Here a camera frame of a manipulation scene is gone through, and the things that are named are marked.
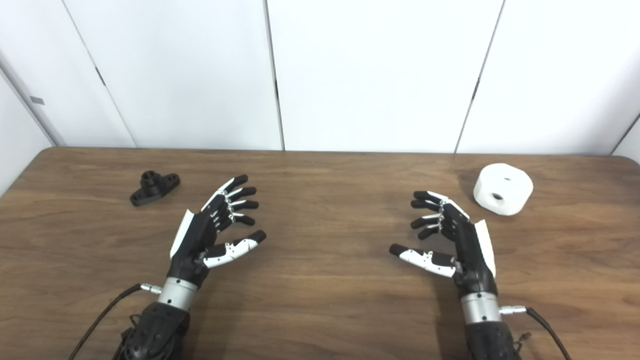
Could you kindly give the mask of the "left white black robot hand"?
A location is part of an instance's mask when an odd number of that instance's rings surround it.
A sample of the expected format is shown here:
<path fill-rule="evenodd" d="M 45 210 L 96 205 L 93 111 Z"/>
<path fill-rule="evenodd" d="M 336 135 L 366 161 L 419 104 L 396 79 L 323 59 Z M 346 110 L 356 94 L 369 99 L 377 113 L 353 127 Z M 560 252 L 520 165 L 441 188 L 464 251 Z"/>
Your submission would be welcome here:
<path fill-rule="evenodd" d="M 210 269 L 237 260 L 265 241 L 265 231 L 257 230 L 240 239 L 217 242 L 218 235 L 234 224 L 255 225 L 254 218 L 241 212 L 259 207 L 258 202 L 249 199 L 258 189 L 246 187 L 247 182 L 247 174 L 233 177 L 220 186 L 198 212 L 186 210 L 170 249 L 167 278 L 201 289 Z"/>

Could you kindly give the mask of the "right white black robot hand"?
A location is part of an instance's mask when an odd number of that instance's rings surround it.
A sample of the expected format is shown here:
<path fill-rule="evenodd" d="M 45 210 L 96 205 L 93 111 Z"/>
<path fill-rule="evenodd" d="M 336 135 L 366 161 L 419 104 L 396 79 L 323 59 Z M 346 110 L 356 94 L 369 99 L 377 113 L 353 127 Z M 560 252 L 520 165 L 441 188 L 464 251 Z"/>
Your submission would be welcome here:
<path fill-rule="evenodd" d="M 432 211 L 410 223 L 413 230 L 419 230 L 418 239 L 441 235 L 454 244 L 455 254 L 396 243 L 391 244 L 389 253 L 425 271 L 451 278 L 459 297 L 475 293 L 498 296 L 495 255 L 486 221 L 471 221 L 454 200 L 443 194 L 414 191 L 413 197 L 412 208 Z"/>

